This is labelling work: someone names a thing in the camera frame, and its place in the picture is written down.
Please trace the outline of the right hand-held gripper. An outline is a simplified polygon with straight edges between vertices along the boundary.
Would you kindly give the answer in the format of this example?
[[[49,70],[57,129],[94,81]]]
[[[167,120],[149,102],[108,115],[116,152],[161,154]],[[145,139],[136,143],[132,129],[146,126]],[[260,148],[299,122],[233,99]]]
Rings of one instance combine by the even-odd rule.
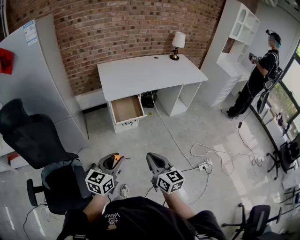
[[[155,174],[151,180],[151,183],[156,191],[160,189],[166,194],[171,194],[179,191],[183,187],[185,177],[183,176],[181,170],[172,166],[167,158],[157,153],[149,152],[146,155],[146,160],[153,175],[155,174],[155,171],[153,170],[154,165],[157,168],[167,168],[162,172]]]

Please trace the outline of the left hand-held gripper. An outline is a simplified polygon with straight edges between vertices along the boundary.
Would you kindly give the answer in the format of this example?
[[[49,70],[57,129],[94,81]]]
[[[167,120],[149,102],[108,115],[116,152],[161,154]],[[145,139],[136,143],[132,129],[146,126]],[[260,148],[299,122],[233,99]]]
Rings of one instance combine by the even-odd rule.
[[[119,184],[114,174],[119,174],[125,157],[109,154],[101,158],[97,164],[93,164],[86,172],[85,183],[88,190],[96,195],[113,194]],[[113,174],[103,172],[101,169],[112,169]]]

